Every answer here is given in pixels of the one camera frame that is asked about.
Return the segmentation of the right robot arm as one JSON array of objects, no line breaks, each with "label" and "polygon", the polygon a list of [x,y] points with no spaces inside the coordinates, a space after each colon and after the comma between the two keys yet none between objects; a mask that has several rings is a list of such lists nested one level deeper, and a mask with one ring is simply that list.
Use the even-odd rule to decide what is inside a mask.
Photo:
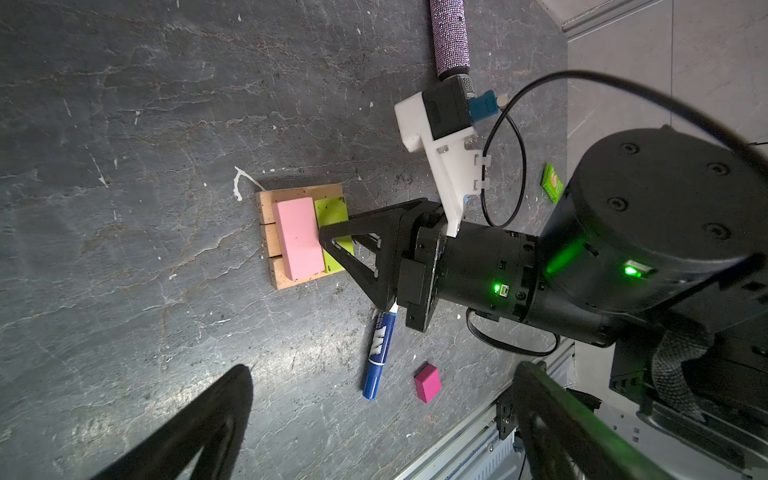
[{"label": "right robot arm", "polygon": [[544,230],[463,223],[425,199],[323,227],[380,309],[425,331],[437,300],[614,351],[647,411],[767,417],[767,170],[671,128],[587,150]]}]

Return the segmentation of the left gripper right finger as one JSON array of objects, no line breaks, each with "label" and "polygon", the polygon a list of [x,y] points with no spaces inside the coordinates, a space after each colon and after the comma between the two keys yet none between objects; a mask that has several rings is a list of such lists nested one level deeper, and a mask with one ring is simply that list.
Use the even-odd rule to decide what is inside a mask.
[{"label": "left gripper right finger", "polygon": [[531,362],[512,382],[515,417],[534,479],[669,479],[671,476],[599,420]]}]

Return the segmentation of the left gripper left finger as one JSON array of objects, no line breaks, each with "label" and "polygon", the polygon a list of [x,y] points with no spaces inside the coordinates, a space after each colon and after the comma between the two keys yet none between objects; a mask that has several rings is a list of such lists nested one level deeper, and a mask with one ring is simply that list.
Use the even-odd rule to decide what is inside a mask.
[{"label": "left gripper left finger", "polygon": [[193,479],[229,479],[253,400],[248,367],[238,364],[97,479],[175,479],[194,463]]}]

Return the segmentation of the blue white marker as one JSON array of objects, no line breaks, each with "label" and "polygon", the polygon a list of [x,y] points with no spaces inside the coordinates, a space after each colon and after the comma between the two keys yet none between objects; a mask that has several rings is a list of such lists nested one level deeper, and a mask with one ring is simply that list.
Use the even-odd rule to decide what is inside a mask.
[{"label": "blue white marker", "polygon": [[388,310],[380,311],[376,317],[363,387],[363,397],[367,400],[374,400],[377,396],[382,372],[391,346],[397,314],[398,304],[394,303]]}]

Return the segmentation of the pink block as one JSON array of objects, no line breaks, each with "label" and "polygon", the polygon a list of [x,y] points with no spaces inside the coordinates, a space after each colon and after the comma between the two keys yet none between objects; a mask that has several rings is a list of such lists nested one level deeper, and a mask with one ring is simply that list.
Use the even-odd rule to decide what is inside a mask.
[{"label": "pink block", "polygon": [[299,280],[322,272],[325,265],[313,199],[277,202],[273,210],[287,276]]}]

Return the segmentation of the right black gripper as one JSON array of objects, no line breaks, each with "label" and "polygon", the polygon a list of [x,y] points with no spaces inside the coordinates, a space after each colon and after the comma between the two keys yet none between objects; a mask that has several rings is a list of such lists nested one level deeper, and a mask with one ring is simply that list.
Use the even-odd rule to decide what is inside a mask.
[{"label": "right black gripper", "polygon": [[337,238],[368,234],[384,240],[396,237],[398,230],[397,303],[405,309],[406,326],[425,332],[435,309],[437,267],[446,243],[446,227],[442,206],[421,198],[355,214],[347,221],[323,226],[319,229],[319,240],[374,306],[387,311],[395,303],[394,254],[388,250],[377,253],[372,269],[332,243]]}]

